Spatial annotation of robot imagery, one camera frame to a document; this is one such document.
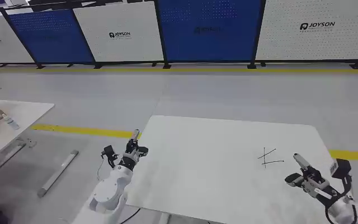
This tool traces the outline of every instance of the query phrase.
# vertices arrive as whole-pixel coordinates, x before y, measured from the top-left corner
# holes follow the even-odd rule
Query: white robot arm
[[[325,206],[326,218],[330,224],[334,223],[328,214],[338,224],[357,224],[356,202],[352,196],[348,195],[352,187],[352,177],[349,175],[351,170],[349,161],[336,159],[331,166],[331,176],[341,179],[343,182],[344,192],[339,193],[300,154],[295,153],[293,157],[300,165],[303,175],[298,173],[289,175],[285,179],[287,184],[302,188],[311,197],[319,200]]]
[[[91,195],[92,200],[84,206],[84,211],[80,212],[74,223],[92,219],[92,221],[101,221],[101,224],[118,224],[127,201],[127,193],[124,189],[131,181],[133,168],[139,162],[139,158],[148,154],[146,147],[138,146],[138,136],[139,130],[135,130],[118,165],[114,164],[118,155],[114,153],[112,146],[104,148],[101,156],[103,159],[104,156],[107,157],[113,170],[107,179],[97,184]]]

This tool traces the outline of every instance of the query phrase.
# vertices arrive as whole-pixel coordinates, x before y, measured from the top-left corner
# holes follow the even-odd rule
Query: black marker drawing
[[[267,156],[268,154],[270,154],[270,153],[273,152],[274,150],[271,150],[270,152],[265,153],[265,148],[263,148],[263,156],[260,156],[259,158],[263,158],[263,163],[262,163],[262,165],[264,165],[265,168],[266,168],[266,164],[271,164],[271,163],[273,163],[273,162],[284,162],[284,160],[276,160],[276,161],[266,162],[265,156]]]

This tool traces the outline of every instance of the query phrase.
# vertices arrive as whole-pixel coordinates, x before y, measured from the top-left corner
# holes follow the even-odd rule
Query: white wall panel
[[[163,60],[153,2],[76,8],[74,13],[96,61]]]
[[[31,63],[31,56],[3,16],[0,16],[0,63]]]
[[[256,58],[358,59],[357,1],[267,0]]]

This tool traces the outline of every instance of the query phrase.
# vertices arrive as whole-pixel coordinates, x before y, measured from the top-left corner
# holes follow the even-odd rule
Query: white table
[[[324,206],[285,178],[301,154],[331,178],[333,162],[309,125],[153,116],[142,137],[149,148],[134,168],[127,204],[221,223],[327,223]],[[269,152],[266,162],[263,148]]]
[[[28,127],[33,125],[43,115],[45,115],[54,104],[44,104],[39,102],[20,102],[0,100],[0,110],[4,111],[10,116],[19,126],[18,130],[12,129],[4,119],[0,120],[0,167],[5,164],[13,155],[22,149],[26,143],[31,144],[31,140],[19,139],[19,136]],[[14,141],[17,144],[13,147],[11,143]],[[78,154],[78,151],[73,151],[68,158],[62,163],[59,170],[57,170],[52,177],[39,190],[38,196],[43,197],[49,188],[53,185],[56,179],[66,169],[73,158]]]
[[[0,100],[0,110],[20,126],[18,130],[14,130],[4,119],[0,120],[0,166],[15,155],[25,143],[22,141],[15,147],[9,148],[8,146],[53,107],[54,104]]]

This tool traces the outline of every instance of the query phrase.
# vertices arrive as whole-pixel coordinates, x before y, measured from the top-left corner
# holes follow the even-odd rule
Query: pegboard panel
[[[76,8],[74,13],[96,61],[163,60],[153,2]]]
[[[256,59],[358,59],[358,4],[267,0]]]
[[[168,60],[250,60],[260,0],[159,0]]]
[[[0,63],[33,63],[3,16],[0,16]]]
[[[38,62],[92,62],[90,50],[70,10],[9,15]]]

